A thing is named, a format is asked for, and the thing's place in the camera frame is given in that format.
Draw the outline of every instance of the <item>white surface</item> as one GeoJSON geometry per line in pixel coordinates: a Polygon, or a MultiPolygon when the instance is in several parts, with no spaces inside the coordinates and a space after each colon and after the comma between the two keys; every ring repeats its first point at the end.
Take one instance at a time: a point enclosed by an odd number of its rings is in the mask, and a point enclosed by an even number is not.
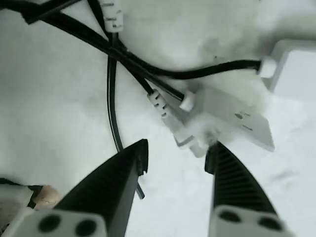
{"type": "Polygon", "coordinates": [[[269,90],[279,96],[315,102],[316,41],[281,40],[272,58],[277,67],[271,81],[266,82],[269,90]]]}
{"type": "MultiPolygon", "coordinates": [[[[125,44],[155,65],[183,69],[270,53],[281,38],[316,39],[315,0],[124,0],[125,44]]],[[[101,32],[85,1],[67,12],[101,32]]],[[[0,174],[51,184],[65,194],[112,156],[106,112],[106,55],[38,22],[0,12],[0,174]]],[[[145,92],[118,66],[117,111],[123,143],[149,139],[146,198],[135,197],[127,237],[207,236],[212,178],[204,159],[179,150],[145,92]]],[[[243,140],[226,145],[263,185],[300,237],[316,231],[314,105],[271,96],[254,72],[203,81],[269,119],[276,150],[243,140]]],[[[185,89],[186,85],[173,81],[185,89]]]]}

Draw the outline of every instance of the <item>screw hole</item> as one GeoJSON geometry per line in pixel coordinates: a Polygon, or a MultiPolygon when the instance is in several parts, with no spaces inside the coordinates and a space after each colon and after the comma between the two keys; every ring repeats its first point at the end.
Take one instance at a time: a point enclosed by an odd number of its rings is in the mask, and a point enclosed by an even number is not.
{"type": "Polygon", "coordinates": [[[240,115],[240,114],[235,114],[235,116],[236,116],[237,118],[239,118],[239,119],[243,119],[242,115],[240,115]]]}
{"type": "Polygon", "coordinates": [[[235,222],[235,223],[240,223],[241,219],[240,217],[231,211],[223,211],[221,212],[221,214],[219,215],[219,217],[225,221],[229,221],[229,222],[235,222]]]}
{"type": "Polygon", "coordinates": [[[97,225],[93,220],[84,220],[81,221],[76,226],[76,234],[80,237],[89,236],[93,234],[97,225]]]}
{"type": "Polygon", "coordinates": [[[270,217],[262,217],[258,221],[258,225],[268,228],[270,230],[282,231],[282,226],[280,225],[280,223],[270,217]]]}
{"type": "Polygon", "coordinates": [[[39,223],[39,230],[42,233],[48,233],[55,230],[60,224],[60,217],[58,215],[49,215],[44,217],[39,223]]]}

